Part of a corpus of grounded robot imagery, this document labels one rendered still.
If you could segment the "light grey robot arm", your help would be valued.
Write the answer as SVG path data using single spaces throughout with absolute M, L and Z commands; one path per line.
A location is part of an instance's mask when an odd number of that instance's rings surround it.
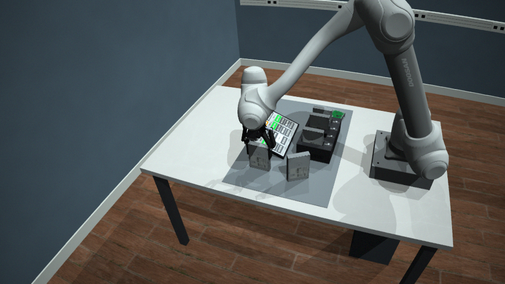
M 400 105 L 391 136 L 385 138 L 384 158 L 408 162 L 413 172 L 423 179 L 437 179 L 447 170 L 449 157 L 441 131 L 431 121 L 413 48 L 415 17 L 405 0 L 349 0 L 270 86 L 262 68 L 251 66 L 244 69 L 237 115 L 248 129 L 245 137 L 257 141 L 262 135 L 259 128 L 276 109 L 277 102 L 322 51 L 364 25 L 375 47 L 384 55 Z

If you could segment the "black status display screen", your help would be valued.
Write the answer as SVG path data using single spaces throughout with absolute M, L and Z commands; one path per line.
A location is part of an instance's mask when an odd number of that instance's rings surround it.
M 273 128 L 273 134 L 276 141 L 276 146 L 273 148 L 272 154 L 281 159 L 284 159 L 294 138 L 294 135 L 299 127 L 299 124 L 273 111 L 273 113 L 266 120 L 266 126 Z M 257 138 L 257 141 L 254 142 L 266 144 L 262 137 Z

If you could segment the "grey flat mat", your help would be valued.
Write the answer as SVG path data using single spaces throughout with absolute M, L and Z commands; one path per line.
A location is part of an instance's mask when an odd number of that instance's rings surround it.
M 287 155 L 296 153 L 297 141 L 314 106 L 322 107 L 323 105 L 280 99 L 276 104 L 275 112 L 299 124 L 285 158 L 281 159 L 272 154 L 269 172 L 253 168 L 250 167 L 245 145 L 222 182 L 328 208 L 353 110 L 326 106 L 345 112 L 330 163 L 310 160 L 309 178 L 288 182 Z

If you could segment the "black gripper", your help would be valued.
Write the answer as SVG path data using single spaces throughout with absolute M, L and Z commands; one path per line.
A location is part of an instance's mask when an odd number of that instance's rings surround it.
M 266 130 L 268 132 L 269 137 L 268 137 L 268 135 L 266 133 Z M 274 134 L 273 134 L 273 128 L 272 127 L 270 127 L 270 128 L 267 127 L 266 123 L 265 123 L 261 128 L 259 128 L 259 132 L 262 134 L 261 137 L 264 139 L 265 143 L 268 146 L 268 155 L 269 155 L 269 160 L 270 160 L 271 157 L 272 157 L 272 150 L 276 146 L 276 141 L 275 141 Z M 241 141 L 244 141 L 244 144 L 246 144 L 247 154 L 249 154 L 248 153 L 249 139 L 247 139 L 245 137 L 246 133 L 247 133 L 247 128 L 245 128 L 243 126 L 243 133 L 242 133 L 242 139 L 241 139 Z

